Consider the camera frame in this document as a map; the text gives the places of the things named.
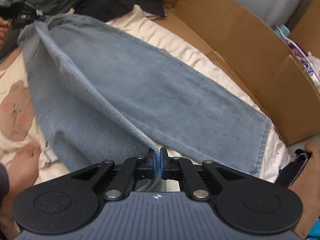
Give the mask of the person left hand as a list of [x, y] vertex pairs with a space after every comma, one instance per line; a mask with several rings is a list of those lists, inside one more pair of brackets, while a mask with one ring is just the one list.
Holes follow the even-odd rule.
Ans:
[[7, 35], [9, 31], [11, 31], [11, 29], [11, 22], [8, 20], [4, 20], [2, 17], [0, 17], [0, 48], [4, 46], [4, 43], [7, 39]]

